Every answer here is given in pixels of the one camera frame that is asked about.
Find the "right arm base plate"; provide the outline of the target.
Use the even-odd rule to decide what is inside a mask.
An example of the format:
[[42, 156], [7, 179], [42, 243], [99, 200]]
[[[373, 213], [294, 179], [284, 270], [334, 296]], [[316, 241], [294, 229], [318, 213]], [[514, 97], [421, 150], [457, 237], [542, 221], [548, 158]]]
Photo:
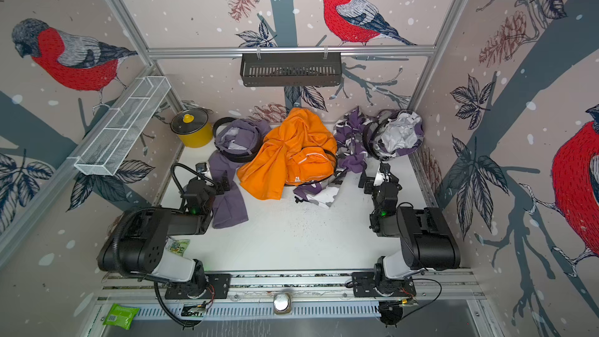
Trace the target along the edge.
[[356, 298], [407, 297], [414, 298], [416, 290], [409, 279], [388, 279], [374, 271], [355, 271], [346, 284]]

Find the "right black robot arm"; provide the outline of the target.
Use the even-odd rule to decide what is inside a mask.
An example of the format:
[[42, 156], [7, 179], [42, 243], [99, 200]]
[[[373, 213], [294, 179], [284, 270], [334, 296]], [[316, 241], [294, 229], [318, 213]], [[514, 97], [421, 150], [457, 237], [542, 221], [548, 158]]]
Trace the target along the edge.
[[373, 201], [370, 229], [378, 237], [398, 239], [400, 247], [392, 255], [379, 257], [373, 271], [354, 272], [353, 294], [414, 298], [413, 276], [428, 269], [458, 268], [460, 252], [440, 209], [417, 209], [410, 202], [400, 203], [402, 187], [397, 177], [387, 171], [380, 175], [382, 181], [378, 183], [362, 173], [358, 187]]

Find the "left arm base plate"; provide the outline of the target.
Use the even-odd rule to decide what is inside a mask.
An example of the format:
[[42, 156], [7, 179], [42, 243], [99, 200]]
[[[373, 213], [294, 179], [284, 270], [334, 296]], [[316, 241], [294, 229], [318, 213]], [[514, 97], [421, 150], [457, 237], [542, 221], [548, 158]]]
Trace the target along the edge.
[[224, 300], [229, 293], [232, 275], [207, 273], [194, 276], [190, 282], [172, 282], [165, 292], [167, 300]]

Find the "lavender purple trousers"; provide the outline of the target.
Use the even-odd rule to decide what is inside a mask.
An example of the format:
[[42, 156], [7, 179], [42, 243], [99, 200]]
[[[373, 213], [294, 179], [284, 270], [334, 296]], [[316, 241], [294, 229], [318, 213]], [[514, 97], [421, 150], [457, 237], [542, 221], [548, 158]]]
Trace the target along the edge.
[[[248, 121], [256, 123], [261, 128], [264, 142], [266, 134], [271, 131], [270, 123], [265, 120]], [[246, 164], [229, 161], [217, 149], [208, 160], [208, 168], [212, 179], [222, 188], [222, 193], [215, 197], [213, 204], [214, 218], [212, 225], [215, 229], [229, 228], [248, 221], [243, 195], [234, 181], [237, 170]]]

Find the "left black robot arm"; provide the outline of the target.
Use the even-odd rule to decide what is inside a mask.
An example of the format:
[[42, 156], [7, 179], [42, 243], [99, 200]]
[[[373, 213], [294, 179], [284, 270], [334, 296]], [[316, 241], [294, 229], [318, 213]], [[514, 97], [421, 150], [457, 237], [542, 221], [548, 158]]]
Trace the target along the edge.
[[179, 191], [178, 209], [161, 206], [124, 212], [98, 254], [98, 268], [123, 278], [167, 286], [168, 300], [216, 296], [215, 286], [198, 259], [188, 259], [168, 248], [178, 236], [207, 232], [214, 217], [216, 197], [230, 190], [227, 174], [207, 176], [207, 164], [196, 168], [176, 162], [171, 178]]

